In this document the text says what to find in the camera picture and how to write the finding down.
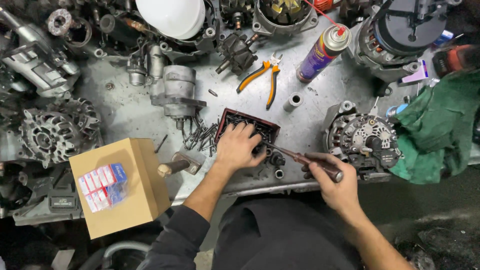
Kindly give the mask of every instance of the person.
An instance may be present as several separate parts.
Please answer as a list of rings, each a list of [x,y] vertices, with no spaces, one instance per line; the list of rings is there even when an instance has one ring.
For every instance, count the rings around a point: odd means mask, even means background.
[[[254,130],[245,123],[226,128],[212,167],[175,211],[138,269],[195,269],[193,260],[229,178],[266,158],[265,151],[252,155],[262,140],[252,136]],[[320,184],[326,205],[302,200],[309,196],[301,193],[295,198],[238,198],[222,217],[212,269],[353,270],[363,268],[362,261],[370,270],[412,270],[360,207],[355,168],[329,154],[307,157],[327,160],[344,173],[343,181],[335,184],[316,163],[302,168],[307,178],[313,176]]]

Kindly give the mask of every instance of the orange and black pliers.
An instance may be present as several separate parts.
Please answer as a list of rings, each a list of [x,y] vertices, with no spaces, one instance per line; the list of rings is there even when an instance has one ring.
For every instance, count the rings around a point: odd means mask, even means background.
[[[254,71],[252,74],[248,75],[243,81],[240,83],[239,87],[237,88],[237,93],[240,93],[253,79],[263,74],[267,71],[270,66],[272,66],[272,88],[270,89],[270,96],[268,97],[267,101],[267,110],[270,109],[272,106],[273,100],[275,99],[276,94],[276,76],[280,72],[278,68],[278,63],[282,60],[283,54],[280,55],[279,58],[276,57],[276,52],[272,54],[270,61],[264,62],[262,67],[258,70]]]

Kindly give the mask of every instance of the black sleeve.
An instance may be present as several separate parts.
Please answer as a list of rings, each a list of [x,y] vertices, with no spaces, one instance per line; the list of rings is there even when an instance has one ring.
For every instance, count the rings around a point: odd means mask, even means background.
[[[138,270],[195,270],[193,262],[210,223],[181,205],[152,244]]]

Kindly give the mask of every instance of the left hand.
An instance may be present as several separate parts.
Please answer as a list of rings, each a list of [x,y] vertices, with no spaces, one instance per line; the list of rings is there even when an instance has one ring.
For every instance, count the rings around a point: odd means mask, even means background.
[[[262,141],[262,136],[256,134],[251,137],[255,126],[239,123],[237,126],[229,124],[216,147],[215,163],[234,173],[241,168],[255,167],[266,156],[266,148],[256,156],[252,150]]]

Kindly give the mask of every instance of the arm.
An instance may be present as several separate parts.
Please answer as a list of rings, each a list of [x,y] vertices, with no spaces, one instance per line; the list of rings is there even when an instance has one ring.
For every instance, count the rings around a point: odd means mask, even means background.
[[[241,168],[255,167],[266,151],[254,157],[252,150],[262,138],[252,132],[255,126],[230,124],[217,145],[216,160],[205,178],[173,214],[170,222],[148,252],[139,270],[194,270],[200,245],[210,228],[209,221],[223,188]]]
[[[351,241],[370,270],[413,270],[412,266],[395,250],[367,218],[360,207],[357,190],[357,172],[353,166],[323,153],[306,155],[308,158],[327,160],[344,173],[343,181],[335,184],[316,163],[311,163],[305,178],[313,175],[320,184],[325,202],[349,225]]]

